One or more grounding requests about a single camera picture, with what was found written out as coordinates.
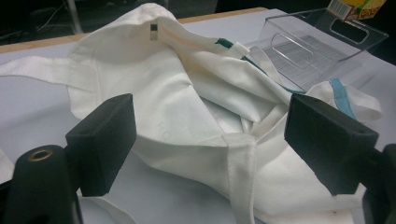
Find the white tote bag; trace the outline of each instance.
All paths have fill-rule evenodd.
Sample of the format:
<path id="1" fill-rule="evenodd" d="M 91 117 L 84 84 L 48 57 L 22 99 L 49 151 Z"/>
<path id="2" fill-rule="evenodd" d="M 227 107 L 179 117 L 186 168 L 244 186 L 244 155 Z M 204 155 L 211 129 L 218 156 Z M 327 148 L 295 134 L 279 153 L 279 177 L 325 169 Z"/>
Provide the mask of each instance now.
<path id="1" fill-rule="evenodd" d="M 253 50 L 250 59 L 264 63 L 250 62 L 241 44 L 192 34 L 169 11 L 147 4 L 78 41 L 66 59 L 22 58 L 0 65 L 0 74 L 66 85 L 79 119 L 108 98 L 132 93 L 134 153 L 228 197 L 237 223 L 254 223 L 253 216 L 266 223 L 351 223 L 364 188 L 333 197 L 288 146 L 291 93 Z M 376 99 L 337 80 L 306 94 L 359 121 L 381 116 Z"/>

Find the yellow box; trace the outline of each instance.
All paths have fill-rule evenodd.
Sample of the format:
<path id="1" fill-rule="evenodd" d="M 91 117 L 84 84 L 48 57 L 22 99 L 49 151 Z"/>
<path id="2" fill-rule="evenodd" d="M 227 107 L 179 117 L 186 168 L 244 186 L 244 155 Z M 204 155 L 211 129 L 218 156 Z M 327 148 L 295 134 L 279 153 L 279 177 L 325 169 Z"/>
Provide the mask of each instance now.
<path id="1" fill-rule="evenodd" d="M 332 0 L 327 7 L 342 21 L 372 18 L 387 0 Z"/>

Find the clear plastic tray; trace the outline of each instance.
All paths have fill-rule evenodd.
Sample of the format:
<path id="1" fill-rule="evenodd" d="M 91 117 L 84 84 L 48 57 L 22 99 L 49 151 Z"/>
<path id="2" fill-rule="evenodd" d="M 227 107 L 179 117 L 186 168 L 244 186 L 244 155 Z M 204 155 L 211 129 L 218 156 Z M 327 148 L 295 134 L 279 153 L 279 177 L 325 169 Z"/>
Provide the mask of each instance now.
<path id="1" fill-rule="evenodd" d="M 281 75 L 307 91 L 360 66 L 367 58 L 362 53 L 387 37 L 360 21 L 341 22 L 322 8 L 266 18 L 255 45 Z"/>

